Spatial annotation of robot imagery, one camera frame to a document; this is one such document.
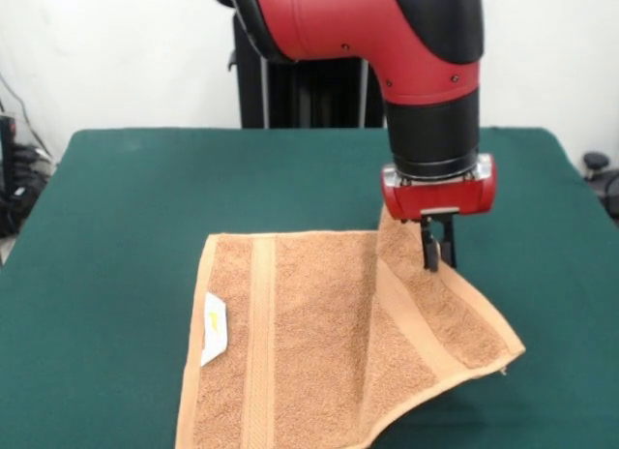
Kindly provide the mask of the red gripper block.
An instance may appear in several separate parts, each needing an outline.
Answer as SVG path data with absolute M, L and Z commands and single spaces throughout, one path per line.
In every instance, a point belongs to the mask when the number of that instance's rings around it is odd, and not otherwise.
M 442 260 L 457 267 L 454 215 L 473 215 L 490 210 L 496 196 L 496 165 L 487 153 L 464 175 L 444 181 L 411 181 L 392 164 L 381 170 L 385 207 L 395 220 L 420 221 L 424 268 L 437 271 L 439 248 L 431 232 L 431 218 L 440 215 L 443 233 L 439 242 Z

